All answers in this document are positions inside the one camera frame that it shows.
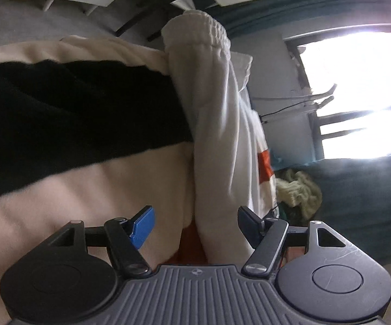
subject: black lever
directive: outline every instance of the black lever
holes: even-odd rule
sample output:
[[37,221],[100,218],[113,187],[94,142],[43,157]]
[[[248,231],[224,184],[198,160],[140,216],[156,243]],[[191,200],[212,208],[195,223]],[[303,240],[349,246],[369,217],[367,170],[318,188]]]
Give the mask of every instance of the black lever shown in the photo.
[[113,267],[123,277],[147,277],[152,270],[123,229],[126,221],[123,218],[116,218],[104,224],[109,243],[108,256]]
[[279,265],[288,230],[287,221],[274,217],[261,219],[248,207],[242,206],[238,211],[238,225],[255,249],[242,273],[250,277],[268,277]]

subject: floor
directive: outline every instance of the floor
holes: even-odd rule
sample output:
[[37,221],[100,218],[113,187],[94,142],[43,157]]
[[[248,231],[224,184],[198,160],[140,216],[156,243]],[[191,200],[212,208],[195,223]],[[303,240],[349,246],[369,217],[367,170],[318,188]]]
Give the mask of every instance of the floor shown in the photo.
[[[0,45],[18,41],[60,40],[68,35],[111,37],[123,23],[140,9],[140,0],[115,0],[108,7],[98,7],[90,16],[83,11],[88,5],[55,0],[47,12],[42,12],[45,0],[15,2],[0,0]],[[153,48],[163,48],[160,38],[149,43],[146,37],[164,26],[166,15],[154,13],[124,33],[121,38]]]

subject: bed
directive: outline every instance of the bed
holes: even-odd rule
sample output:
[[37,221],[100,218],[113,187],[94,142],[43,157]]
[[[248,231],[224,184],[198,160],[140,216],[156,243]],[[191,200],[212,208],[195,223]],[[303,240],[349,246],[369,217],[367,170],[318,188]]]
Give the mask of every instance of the bed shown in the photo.
[[152,268],[251,254],[238,207],[276,206],[245,93],[252,58],[231,53],[203,12],[162,35],[165,52],[75,36],[0,47],[0,277],[69,220],[100,226],[145,205],[156,212],[141,249]]

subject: window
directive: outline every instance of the window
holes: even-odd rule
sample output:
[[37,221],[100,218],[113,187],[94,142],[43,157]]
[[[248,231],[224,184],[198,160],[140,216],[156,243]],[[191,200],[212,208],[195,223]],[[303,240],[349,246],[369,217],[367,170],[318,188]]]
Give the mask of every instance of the window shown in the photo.
[[317,158],[391,154],[391,26],[348,28],[287,42],[312,93],[338,85],[310,118]]

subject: window frame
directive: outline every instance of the window frame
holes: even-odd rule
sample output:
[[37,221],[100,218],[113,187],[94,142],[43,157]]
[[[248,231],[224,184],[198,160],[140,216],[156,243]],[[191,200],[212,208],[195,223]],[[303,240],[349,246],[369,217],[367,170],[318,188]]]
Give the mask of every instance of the window frame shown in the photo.
[[[391,24],[383,24],[383,25],[358,25],[358,26],[351,26],[351,27],[344,27],[344,28],[336,28],[336,29],[330,29],[330,30],[324,30],[324,31],[316,31],[308,34],[302,34],[295,37],[287,38],[284,40],[285,45],[287,46],[287,49],[289,53],[291,54],[291,57],[294,57],[298,63],[298,77],[299,81],[301,83],[301,87],[307,86],[310,88],[310,82],[308,81],[307,74],[305,73],[304,64],[301,59],[301,55],[299,53],[298,47],[303,46],[309,43],[314,43],[318,41],[322,41],[325,39],[331,39],[336,37],[345,36],[348,34],[354,34],[359,32],[389,32],[391,33]],[[313,145],[314,145],[314,156],[316,160],[324,159],[324,151],[323,151],[323,144],[322,140],[323,137],[326,137],[322,135],[320,131],[320,126],[324,126],[331,123],[336,122],[343,122],[347,119],[351,118],[358,118],[361,116],[365,116],[365,111],[355,111],[354,113],[345,113],[344,119],[338,120],[338,118],[335,118],[333,115],[332,119],[330,120],[326,117],[320,118],[317,116],[317,112],[313,111],[308,114],[308,120],[310,124],[311,129],[311,135],[313,139]],[[340,134],[337,137],[340,137],[341,135],[348,134],[347,131],[342,131],[344,134]]]

